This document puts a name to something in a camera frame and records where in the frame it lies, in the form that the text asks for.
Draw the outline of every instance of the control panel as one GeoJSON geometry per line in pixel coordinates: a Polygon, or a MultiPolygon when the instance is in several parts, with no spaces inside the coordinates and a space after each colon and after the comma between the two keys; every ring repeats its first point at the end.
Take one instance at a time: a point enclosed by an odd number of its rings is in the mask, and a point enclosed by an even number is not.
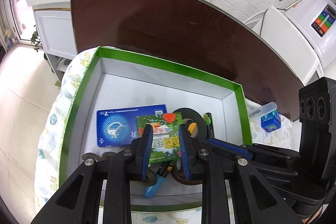
{"type": "Polygon", "coordinates": [[[329,30],[331,25],[333,25],[335,20],[335,10],[327,5],[311,26],[322,37],[329,30]]]}

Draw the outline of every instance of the metal bolt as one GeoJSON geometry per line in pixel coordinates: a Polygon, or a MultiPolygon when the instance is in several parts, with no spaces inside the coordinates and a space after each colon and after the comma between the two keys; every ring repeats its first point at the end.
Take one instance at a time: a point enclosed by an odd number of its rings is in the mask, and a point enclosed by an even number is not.
{"type": "Polygon", "coordinates": [[[86,159],[84,164],[87,165],[87,166],[90,166],[90,165],[93,165],[94,162],[95,162],[94,159],[86,159]]]}
{"type": "Polygon", "coordinates": [[[133,152],[132,152],[131,149],[125,149],[124,152],[123,152],[123,155],[124,155],[124,156],[130,156],[130,155],[132,155],[132,153],[133,153],[133,152]]]}
{"type": "Polygon", "coordinates": [[[247,160],[241,158],[241,159],[238,160],[238,164],[241,165],[241,166],[245,166],[245,165],[247,165],[247,160]]]}
{"type": "Polygon", "coordinates": [[[201,155],[201,156],[207,156],[209,155],[209,151],[207,149],[200,149],[198,151],[198,153],[201,155]]]}

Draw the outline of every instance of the dark brown tabletop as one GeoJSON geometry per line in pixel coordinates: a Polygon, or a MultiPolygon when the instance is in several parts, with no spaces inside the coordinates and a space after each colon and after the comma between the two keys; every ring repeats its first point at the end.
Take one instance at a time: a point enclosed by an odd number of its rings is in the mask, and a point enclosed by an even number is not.
{"type": "Polygon", "coordinates": [[[242,23],[203,0],[71,0],[78,53],[113,46],[201,69],[299,117],[300,80],[242,23]]]}

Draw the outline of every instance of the camera lens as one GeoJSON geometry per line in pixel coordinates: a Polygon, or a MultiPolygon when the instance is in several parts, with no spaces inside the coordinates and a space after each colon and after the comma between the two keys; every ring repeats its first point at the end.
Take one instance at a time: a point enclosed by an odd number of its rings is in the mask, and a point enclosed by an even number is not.
{"type": "Polygon", "coordinates": [[[326,113],[326,104],[322,97],[317,102],[317,113],[320,119],[322,119],[326,113]]]}
{"type": "Polygon", "coordinates": [[[314,102],[312,98],[309,98],[307,101],[307,114],[310,119],[314,116],[314,102]]]}
{"type": "Polygon", "coordinates": [[[305,113],[305,103],[303,101],[300,104],[300,111],[302,115],[305,113]]]}

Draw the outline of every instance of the blue small box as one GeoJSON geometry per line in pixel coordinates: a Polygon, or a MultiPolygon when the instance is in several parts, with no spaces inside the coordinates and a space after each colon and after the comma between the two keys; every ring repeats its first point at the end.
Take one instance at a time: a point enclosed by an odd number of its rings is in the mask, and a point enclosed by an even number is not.
{"type": "Polygon", "coordinates": [[[280,113],[275,110],[261,117],[261,127],[267,132],[272,132],[281,127],[280,113]]]}
{"type": "Polygon", "coordinates": [[[97,145],[129,145],[138,138],[137,117],[167,113],[166,105],[140,106],[97,111],[97,145]]]}

